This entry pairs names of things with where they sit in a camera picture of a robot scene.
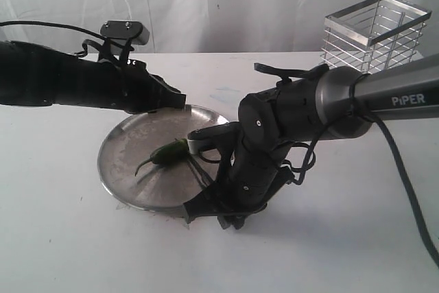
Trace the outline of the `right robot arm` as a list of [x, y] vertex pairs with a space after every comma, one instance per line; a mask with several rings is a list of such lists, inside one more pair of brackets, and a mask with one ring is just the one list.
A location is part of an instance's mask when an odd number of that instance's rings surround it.
[[254, 67], [278, 76], [276, 86], [245, 96], [237, 121], [188, 136], [192, 154], [216, 149], [220, 159], [215, 180], [183, 204], [187, 222], [215, 216], [224, 228], [241, 228], [283, 185], [304, 181], [317, 142], [360, 137], [377, 119], [438, 116], [435, 55], [373, 74], [347, 66]]

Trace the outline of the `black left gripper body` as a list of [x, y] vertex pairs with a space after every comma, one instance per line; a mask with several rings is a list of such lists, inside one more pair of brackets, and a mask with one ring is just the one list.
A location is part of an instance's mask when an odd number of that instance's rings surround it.
[[162, 108], [183, 109], [186, 95], [159, 75], [150, 73], [145, 62], [129, 60], [123, 68], [123, 110], [130, 114]]

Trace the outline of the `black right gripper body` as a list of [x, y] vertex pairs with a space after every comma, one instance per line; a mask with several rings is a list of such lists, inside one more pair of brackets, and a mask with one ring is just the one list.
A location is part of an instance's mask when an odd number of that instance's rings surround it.
[[206, 196], [206, 216], [246, 218], [263, 210], [269, 199], [293, 178], [283, 167], [288, 148], [271, 152], [235, 148], [219, 149], [219, 169]]

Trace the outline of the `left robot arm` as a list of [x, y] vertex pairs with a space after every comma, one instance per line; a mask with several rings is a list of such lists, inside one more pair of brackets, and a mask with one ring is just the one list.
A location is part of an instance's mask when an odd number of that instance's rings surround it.
[[144, 62], [97, 62], [21, 41], [1, 42], [1, 104], [54, 104], [130, 114], [182, 109], [186, 95], [147, 71]]

